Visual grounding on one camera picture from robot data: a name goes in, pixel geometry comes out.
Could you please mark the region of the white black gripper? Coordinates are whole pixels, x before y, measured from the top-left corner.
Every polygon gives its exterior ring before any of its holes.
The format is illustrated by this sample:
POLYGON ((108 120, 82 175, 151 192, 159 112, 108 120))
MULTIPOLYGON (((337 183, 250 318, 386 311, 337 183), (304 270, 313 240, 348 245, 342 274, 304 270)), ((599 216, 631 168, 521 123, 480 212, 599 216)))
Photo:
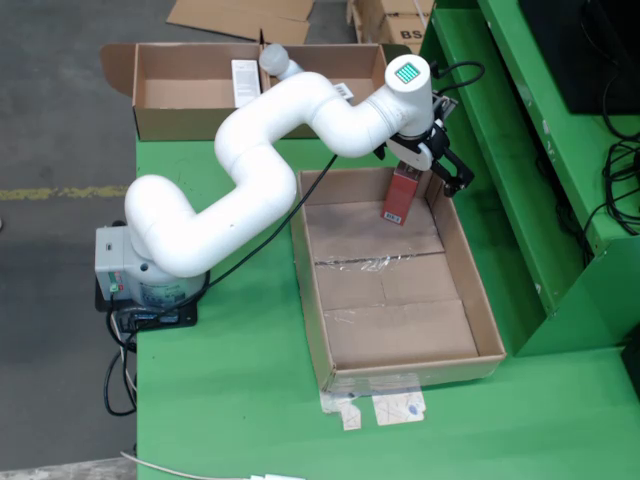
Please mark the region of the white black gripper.
MULTIPOLYGON (((431 170, 433 167, 433 172, 443 181, 445 197, 455 196, 475 178, 473 171, 449 146, 450 141, 442 122, 435 122, 429 131, 414 139, 395 134, 387 141, 387 147, 401 162, 419 171, 431 170), (443 158, 453 165, 454 174, 442 164, 443 158)), ((379 145, 373 154, 379 160, 384 160, 386 144, 379 145)))

